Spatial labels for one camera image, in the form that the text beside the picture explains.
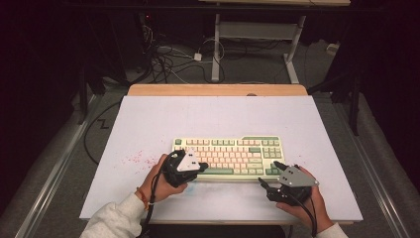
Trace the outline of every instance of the hand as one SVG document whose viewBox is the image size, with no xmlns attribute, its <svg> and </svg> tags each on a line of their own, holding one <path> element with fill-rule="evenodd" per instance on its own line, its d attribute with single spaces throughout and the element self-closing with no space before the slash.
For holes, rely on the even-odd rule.
<svg viewBox="0 0 420 238">
<path fill-rule="evenodd" d="M 146 176 L 145 181 L 140 186 L 140 190 L 145 194 L 145 197 L 148 201 L 151 200 L 152 182 L 154 180 L 154 176 L 158 174 L 158 170 L 163 164 L 165 158 L 165 154 L 161 155 L 157 165 L 152 167 L 151 171 Z M 155 192 L 155 201 L 161 201 L 166 199 L 170 195 L 182 193 L 187 188 L 187 186 L 188 184 L 184 183 L 181 184 L 179 187 L 173 187 L 169 183 L 167 183 L 166 179 L 164 178 L 164 175 L 160 175 L 157 182 L 157 189 Z M 142 199 L 142 195 L 138 191 L 136 191 L 136 196 L 139 199 Z"/>
<path fill-rule="evenodd" d="M 313 177 L 308 171 L 301 168 L 300 169 L 306 173 L 307 175 L 310 175 Z M 331 221 L 330 217 L 327 214 L 327 208 L 325 207 L 324 198 L 321 195 L 321 192 L 319 191 L 318 186 L 312 186 L 312 195 L 311 195 L 312 201 L 315 206 L 315 212 L 316 212 L 316 220 L 317 220 L 317 234 L 324 231 L 325 229 L 331 227 L 334 225 L 334 223 Z M 306 200 L 303 203 L 306 208 L 311 212 L 312 216 L 314 216 L 314 208 L 312 206 L 312 202 L 310 199 Z M 300 221 L 309 229 L 312 229 L 312 223 L 311 219 L 309 218 L 309 215 L 303 210 L 300 206 L 290 206 L 283 202 L 278 202 L 276 207 L 282 209 L 283 211 L 296 216 L 300 219 Z"/>
</svg>

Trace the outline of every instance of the cable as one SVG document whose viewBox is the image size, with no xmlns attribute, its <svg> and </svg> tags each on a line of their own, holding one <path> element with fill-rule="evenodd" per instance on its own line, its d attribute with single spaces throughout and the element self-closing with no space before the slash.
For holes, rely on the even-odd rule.
<svg viewBox="0 0 420 238">
<path fill-rule="evenodd" d="M 244 41 L 243 39 L 239 39 L 238 41 L 233 41 L 233 40 L 228 39 L 228 38 L 221 38 L 220 41 L 222 42 L 222 40 L 225 41 L 225 42 L 223 42 L 223 45 L 225 46 L 224 47 L 224 51 L 225 51 L 224 58 L 228 59 L 228 60 L 240 60 L 240 59 L 244 58 L 248 53 L 259 52 L 259 51 L 262 51 L 262 50 L 272 50 L 272 49 L 276 48 L 279 43 L 281 43 L 281 40 L 275 40 L 275 41 L 273 41 L 273 40 L 270 40 L 270 41 Z M 262 47 L 258 46 L 258 44 L 262 44 L 262 43 L 265 44 L 266 42 L 268 42 L 268 45 L 262 46 Z M 233 45 L 234 44 L 241 45 L 243 47 L 243 49 L 241 49 L 241 48 L 229 48 L 229 47 L 226 46 L 229 43 L 232 43 Z M 243 51 L 240 56 L 235 57 L 235 58 L 227 57 L 228 51 L 240 51 L 240 50 Z"/>
<path fill-rule="evenodd" d="M 152 31 L 152 29 L 146 25 L 143 26 L 144 28 L 146 28 L 148 30 L 148 34 L 146 37 L 146 42 L 148 41 L 148 38 L 150 37 L 151 39 L 149 40 L 149 46 L 146 48 L 146 51 L 152 46 L 152 41 L 154 40 L 154 31 Z"/>
<path fill-rule="evenodd" d="M 308 208 L 304 204 L 302 204 L 302 202 L 300 202 L 298 199 L 296 199 L 296 197 L 294 197 L 292 194 L 287 194 L 287 196 L 292 198 L 293 201 L 295 201 L 299 206 L 301 206 L 302 209 L 306 212 L 306 214 L 308 214 L 309 218 L 311 219 L 311 223 L 312 223 L 311 235 L 312 235 L 312 237 L 315 237 L 316 233 L 317 233 L 317 227 L 318 227 L 316 218 L 314 218 L 314 216 L 311 214 L 311 212 L 308 210 Z M 312 205 L 312 207 L 314 208 L 314 215 L 316 217 L 315 207 L 313 205 Z"/>
<path fill-rule="evenodd" d="M 164 76 L 164 82 L 167 83 L 167 76 L 166 76 L 166 70 L 164 67 L 164 63 L 163 60 L 161 58 L 157 58 L 158 62 L 160 63 L 161 66 L 161 71 L 163 72 L 163 76 Z"/>
<path fill-rule="evenodd" d="M 111 109 L 112 107 L 114 107 L 115 105 L 120 105 L 121 104 L 121 100 L 119 102 L 115 102 L 111 105 L 109 105 L 105 110 L 103 110 L 97 117 L 95 117 L 95 119 L 93 119 L 93 121 L 90 123 L 90 125 L 87 127 L 86 129 L 86 133 L 84 134 L 83 137 L 83 146 L 84 146 L 84 150 L 86 151 L 87 156 L 89 157 L 89 159 L 95 164 L 95 165 L 99 165 L 99 162 L 97 162 L 92 155 L 90 155 L 89 150 L 87 149 L 87 145 L 86 145 L 86 137 L 87 137 L 87 133 L 89 132 L 90 128 L 92 127 L 93 123 L 95 123 L 99 117 L 101 117 L 106 111 L 108 111 L 109 109 Z"/>
<path fill-rule="evenodd" d="M 151 200 L 149 201 L 149 211 L 148 211 L 148 215 L 146 216 L 145 222 L 142 225 L 142 233 L 140 234 L 139 237 L 142 237 L 143 235 L 149 233 L 148 226 L 149 226 L 149 222 L 151 221 L 152 214 L 154 213 L 156 191 L 158 188 L 158 179 L 160 178 L 163 167 L 166 164 L 167 160 L 169 160 L 169 158 L 172 157 L 174 154 L 175 152 L 171 152 L 169 153 L 169 155 L 166 156 L 166 158 L 164 158 L 164 161 L 161 164 L 160 168 L 158 169 L 157 174 L 152 179 L 152 193 L 151 193 Z"/>
<path fill-rule="evenodd" d="M 291 61 L 286 62 L 285 65 L 281 68 L 281 70 L 278 71 L 278 73 L 274 76 L 274 84 L 277 84 L 277 80 L 275 80 L 275 77 L 279 74 L 281 74 L 285 69 L 287 69 L 287 66 L 291 63 Z"/>
<path fill-rule="evenodd" d="M 202 47 L 204 47 L 204 44 L 206 44 L 206 43 L 208 43 L 210 41 L 216 42 L 216 43 L 218 43 L 220 45 L 220 47 L 222 47 L 222 55 L 219 58 L 219 60 L 221 60 L 223 58 L 223 56 L 225 55 L 225 48 L 223 47 L 222 43 L 220 43 L 219 41 L 217 41 L 215 39 L 207 39 L 206 41 L 203 42 Z"/>
<path fill-rule="evenodd" d="M 167 71 L 168 73 L 171 73 L 171 74 L 173 74 L 173 75 L 175 75 L 179 80 L 181 80 L 182 82 L 184 82 L 184 83 L 189 83 L 189 82 L 187 82 L 187 81 L 185 81 L 184 79 L 182 79 L 177 73 L 178 72 L 181 72 L 181 71 L 183 71 L 183 70 L 185 70 L 185 69 L 187 69 L 187 68 L 191 68 L 191 67 L 199 67 L 199 68 L 201 68 L 201 70 L 202 70 L 202 73 L 203 73 L 203 79 L 204 79 L 204 81 L 206 81 L 206 82 L 208 82 L 208 83 L 212 83 L 211 81 L 208 81 L 207 80 L 207 78 L 206 78 L 206 75 L 205 75 L 205 69 L 204 69 L 204 67 L 202 67 L 201 65 L 189 65 L 189 66 L 186 66 L 186 67 L 184 67 L 184 68 L 182 68 L 182 69 L 179 69 L 179 70 L 177 70 L 177 71 L 174 71 L 173 70 L 173 68 L 175 68 L 175 67 L 180 67 L 180 66 L 182 66 L 182 65 L 187 65 L 187 64 L 190 64 L 190 63 L 194 63 L 194 62 L 200 62 L 200 63 L 203 63 L 202 61 L 196 61 L 196 60 L 189 60 L 189 61 L 187 61 L 187 62 L 184 62 L 184 63 L 181 63 L 181 64 L 179 64 L 179 65 L 173 65 L 173 61 L 170 59 L 170 58 L 168 58 L 167 56 L 172 56 L 172 57 L 179 57 L 179 58 L 188 58 L 188 59 L 192 59 L 192 57 L 190 57 L 187 53 L 185 53 L 185 52 L 183 52 L 183 51 L 181 51 L 181 50 L 178 50 L 178 49 L 175 49 L 175 48 L 173 48 L 173 47 L 163 47 L 163 46 L 160 46 L 159 48 L 163 48 L 163 49 L 169 49 L 169 51 L 168 52 L 166 52 L 166 53 L 159 53 L 159 52 L 157 52 L 157 55 L 156 55 L 156 57 L 154 58 L 154 60 L 156 61 L 155 62 L 155 64 L 158 64 L 160 67 L 161 67 L 161 65 L 162 65 L 162 60 L 161 59 L 164 59 L 164 61 L 167 61 L 167 60 L 169 60 L 170 61 L 170 63 L 163 63 L 164 64 L 164 70 L 163 70 L 163 68 L 161 69 L 161 72 L 160 73 L 158 73 L 157 75 L 155 75 L 155 80 L 153 81 L 154 83 L 159 83 L 159 82 L 161 82 L 161 81 L 163 81 L 164 79 L 162 79 L 162 80 L 158 80 L 158 77 L 162 74 L 162 73 L 164 73 L 164 71 Z M 182 53 L 182 55 L 180 55 L 180 56 L 174 56 L 174 55 L 170 55 L 169 53 L 171 53 L 172 51 L 177 51 L 177 52 L 180 52 L 180 53 Z"/>
<path fill-rule="evenodd" d="M 293 235 L 293 225 L 289 226 L 289 233 L 287 235 L 287 238 L 291 238 L 291 236 Z"/>
</svg>

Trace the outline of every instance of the white table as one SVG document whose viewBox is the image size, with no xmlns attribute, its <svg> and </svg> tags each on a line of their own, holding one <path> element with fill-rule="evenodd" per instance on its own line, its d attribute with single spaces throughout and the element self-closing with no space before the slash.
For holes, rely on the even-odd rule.
<svg viewBox="0 0 420 238">
<path fill-rule="evenodd" d="M 303 166 L 320 181 L 333 220 L 363 220 L 316 105 L 307 95 L 126 96 L 80 218 L 89 219 L 105 203 L 119 202 L 134 192 L 160 155 L 171 152 L 173 138 L 249 135 L 281 138 L 286 163 Z M 165 224 L 295 222 L 296 218 L 275 208 L 257 181 L 193 181 L 183 194 L 157 203 L 151 220 Z"/>
</svg>

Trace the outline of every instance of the sleeve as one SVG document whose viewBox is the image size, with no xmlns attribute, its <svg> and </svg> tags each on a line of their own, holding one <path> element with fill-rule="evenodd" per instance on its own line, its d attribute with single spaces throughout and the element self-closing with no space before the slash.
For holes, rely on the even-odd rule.
<svg viewBox="0 0 420 238">
<path fill-rule="evenodd" d="M 348 238 L 339 223 L 335 223 L 330 228 L 318 233 L 316 238 Z"/>
<path fill-rule="evenodd" d="M 80 238 L 137 237 L 142 232 L 140 221 L 145 205 L 131 193 L 120 204 L 108 203 L 89 220 Z"/>
</svg>

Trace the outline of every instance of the mechanical keyboard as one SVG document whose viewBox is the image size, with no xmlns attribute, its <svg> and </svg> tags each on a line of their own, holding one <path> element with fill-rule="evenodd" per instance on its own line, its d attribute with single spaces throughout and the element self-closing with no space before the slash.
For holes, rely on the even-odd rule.
<svg viewBox="0 0 420 238">
<path fill-rule="evenodd" d="M 280 170 L 273 161 L 285 164 L 281 141 L 276 136 L 176 138 L 172 149 L 192 149 L 198 162 L 209 165 L 196 180 L 277 181 Z"/>
</svg>

